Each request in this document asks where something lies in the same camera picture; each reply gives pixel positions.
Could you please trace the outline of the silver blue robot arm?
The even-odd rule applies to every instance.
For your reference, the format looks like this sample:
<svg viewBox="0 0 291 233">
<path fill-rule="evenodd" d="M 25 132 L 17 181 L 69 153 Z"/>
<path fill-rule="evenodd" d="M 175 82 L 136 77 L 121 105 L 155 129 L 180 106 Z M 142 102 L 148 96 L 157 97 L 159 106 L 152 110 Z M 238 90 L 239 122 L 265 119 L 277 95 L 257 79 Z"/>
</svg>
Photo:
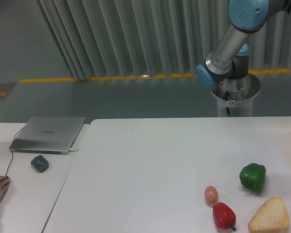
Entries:
<svg viewBox="0 0 291 233">
<path fill-rule="evenodd" d="M 291 15 L 291 0 L 230 1 L 230 27 L 217 48 L 208 54 L 204 64 L 199 64 L 195 69 L 201 84 L 213 88 L 227 78 L 238 79 L 247 75 L 248 68 L 241 68 L 236 57 L 249 56 L 245 44 L 247 39 L 258 32 L 270 17 L 281 11 Z"/>
</svg>

